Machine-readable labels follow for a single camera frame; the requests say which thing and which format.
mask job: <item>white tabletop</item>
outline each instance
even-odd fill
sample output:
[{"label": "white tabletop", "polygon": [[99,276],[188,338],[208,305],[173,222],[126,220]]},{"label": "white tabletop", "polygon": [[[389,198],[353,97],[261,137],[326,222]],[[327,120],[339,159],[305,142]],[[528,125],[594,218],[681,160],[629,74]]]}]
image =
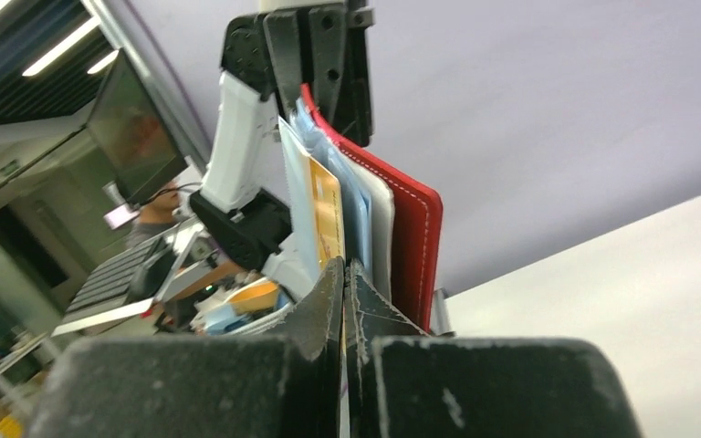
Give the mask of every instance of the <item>white tabletop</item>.
[{"label": "white tabletop", "polygon": [[701,196],[447,300],[459,336],[589,340],[645,436],[701,437]]}]

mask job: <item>robotic arm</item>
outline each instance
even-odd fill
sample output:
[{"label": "robotic arm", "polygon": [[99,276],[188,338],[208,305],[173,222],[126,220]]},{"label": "robotic arm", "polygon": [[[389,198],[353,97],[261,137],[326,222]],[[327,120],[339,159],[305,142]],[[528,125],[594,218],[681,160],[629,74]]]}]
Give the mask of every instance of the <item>robotic arm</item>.
[{"label": "robotic arm", "polygon": [[296,300],[313,288],[297,257],[288,208],[265,190],[263,160],[278,151],[278,116],[310,84],[322,114],[357,144],[371,136],[365,2],[260,2],[227,27],[214,150],[190,206],[241,267],[283,285]]}]

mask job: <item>red wallet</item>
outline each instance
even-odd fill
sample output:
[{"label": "red wallet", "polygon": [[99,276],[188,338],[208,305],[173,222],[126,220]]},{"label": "red wallet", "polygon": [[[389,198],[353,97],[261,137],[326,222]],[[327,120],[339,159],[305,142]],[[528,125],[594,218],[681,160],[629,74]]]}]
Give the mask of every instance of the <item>red wallet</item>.
[{"label": "red wallet", "polygon": [[412,322],[428,330],[442,233],[442,198],[434,189],[338,134],[316,108],[308,85],[302,85],[302,99],[316,125],[340,151],[382,178],[393,191],[392,301]]}]

